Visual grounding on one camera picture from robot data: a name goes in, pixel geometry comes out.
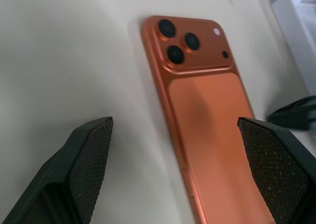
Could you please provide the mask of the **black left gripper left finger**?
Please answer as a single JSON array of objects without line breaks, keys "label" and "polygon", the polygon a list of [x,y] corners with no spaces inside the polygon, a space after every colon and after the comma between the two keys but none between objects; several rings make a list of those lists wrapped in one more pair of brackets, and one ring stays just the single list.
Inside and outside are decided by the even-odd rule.
[{"label": "black left gripper left finger", "polygon": [[114,120],[77,127],[36,173],[5,224],[88,224],[105,176]]}]

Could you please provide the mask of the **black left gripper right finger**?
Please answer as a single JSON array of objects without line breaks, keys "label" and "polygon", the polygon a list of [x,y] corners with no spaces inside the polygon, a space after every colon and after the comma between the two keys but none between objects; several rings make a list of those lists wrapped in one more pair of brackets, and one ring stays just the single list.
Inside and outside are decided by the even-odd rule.
[{"label": "black left gripper right finger", "polygon": [[288,130],[240,117],[251,174],[275,223],[316,222],[316,158]]}]

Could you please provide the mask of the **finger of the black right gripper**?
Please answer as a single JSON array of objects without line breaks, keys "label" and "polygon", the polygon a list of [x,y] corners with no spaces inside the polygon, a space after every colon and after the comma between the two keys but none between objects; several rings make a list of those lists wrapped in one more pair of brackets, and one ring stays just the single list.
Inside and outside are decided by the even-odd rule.
[{"label": "finger of the black right gripper", "polygon": [[316,97],[308,96],[276,110],[267,116],[267,122],[293,130],[315,131]]}]

